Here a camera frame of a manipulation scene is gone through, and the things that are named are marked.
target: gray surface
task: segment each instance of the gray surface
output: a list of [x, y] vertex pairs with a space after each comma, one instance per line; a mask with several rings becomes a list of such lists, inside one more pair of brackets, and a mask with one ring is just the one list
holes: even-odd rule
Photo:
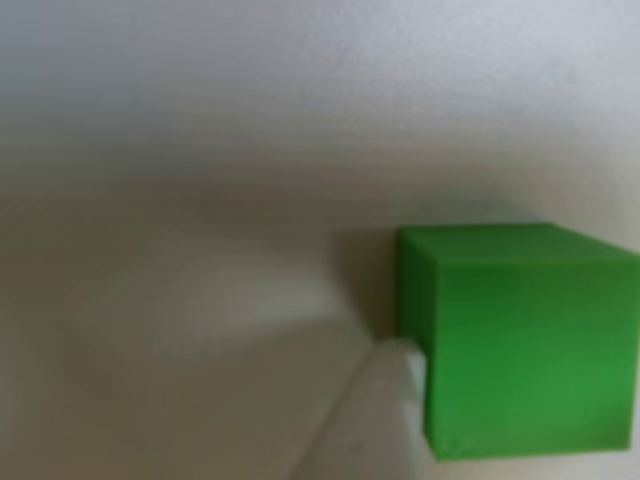
[[[311, 438], [366, 332], [390, 331], [399, 223], [533, 215], [640, 248], [633, 1], [0, 8], [2, 323], [21, 345], [2, 360], [0, 444], [22, 478], [281, 478], [304, 442], [265, 460], [268, 432], [312, 411]], [[241, 434], [210, 428], [229, 451], [199, 443], [295, 332], [303, 353], [340, 345], [343, 368], [317, 391], [283, 374], [295, 411], [250, 395]], [[229, 360], [243, 351], [255, 363]], [[209, 368], [239, 380], [205, 394]], [[216, 451], [228, 461], [201, 469]]]

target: white wall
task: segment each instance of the white wall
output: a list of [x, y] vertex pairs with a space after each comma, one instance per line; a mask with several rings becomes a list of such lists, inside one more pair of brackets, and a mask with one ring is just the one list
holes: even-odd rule
[[81, 445], [280, 478], [390, 331], [399, 223], [524, 209], [640, 248], [638, 27], [631, 0], [5, 0], [2, 328], [29, 346], [2, 401], [84, 405], [0, 412], [11, 473]]

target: green block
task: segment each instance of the green block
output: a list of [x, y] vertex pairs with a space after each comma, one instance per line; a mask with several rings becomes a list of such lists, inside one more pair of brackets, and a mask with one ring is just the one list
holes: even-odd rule
[[639, 257], [548, 224], [404, 227], [397, 333], [440, 460], [626, 449]]

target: green cube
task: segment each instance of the green cube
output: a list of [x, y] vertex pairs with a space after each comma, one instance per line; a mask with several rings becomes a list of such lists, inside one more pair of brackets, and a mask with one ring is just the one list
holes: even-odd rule
[[640, 262], [549, 224], [404, 227], [399, 336], [440, 460], [626, 449]]

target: white plastic piece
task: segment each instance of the white plastic piece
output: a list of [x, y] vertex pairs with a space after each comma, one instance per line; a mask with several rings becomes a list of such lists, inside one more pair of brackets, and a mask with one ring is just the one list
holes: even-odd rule
[[295, 480], [423, 480], [424, 357], [395, 342], [377, 347], [329, 418]]

